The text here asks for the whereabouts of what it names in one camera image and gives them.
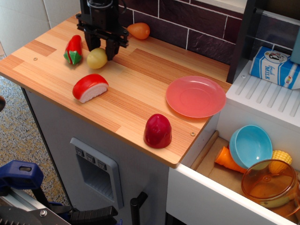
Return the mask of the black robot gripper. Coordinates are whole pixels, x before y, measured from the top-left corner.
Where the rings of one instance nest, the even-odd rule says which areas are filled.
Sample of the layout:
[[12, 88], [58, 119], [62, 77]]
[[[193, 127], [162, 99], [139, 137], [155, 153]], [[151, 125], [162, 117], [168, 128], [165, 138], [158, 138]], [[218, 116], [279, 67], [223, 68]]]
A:
[[119, 47], [128, 46], [129, 32], [119, 23], [119, 16], [127, 7], [119, 11], [118, 3], [81, 3], [81, 12], [76, 15], [77, 28], [84, 32], [88, 50], [99, 48], [101, 40], [106, 41], [107, 60], [113, 60]]

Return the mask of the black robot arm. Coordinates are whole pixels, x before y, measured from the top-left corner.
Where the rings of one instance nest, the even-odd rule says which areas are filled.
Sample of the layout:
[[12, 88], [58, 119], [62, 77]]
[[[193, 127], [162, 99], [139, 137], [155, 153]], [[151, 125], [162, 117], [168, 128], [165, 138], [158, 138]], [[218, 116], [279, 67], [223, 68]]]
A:
[[84, 32], [88, 49], [99, 48], [104, 40], [107, 60], [113, 60], [120, 47], [128, 46], [129, 32], [119, 23], [119, 1], [82, 0], [80, 6], [77, 28]]

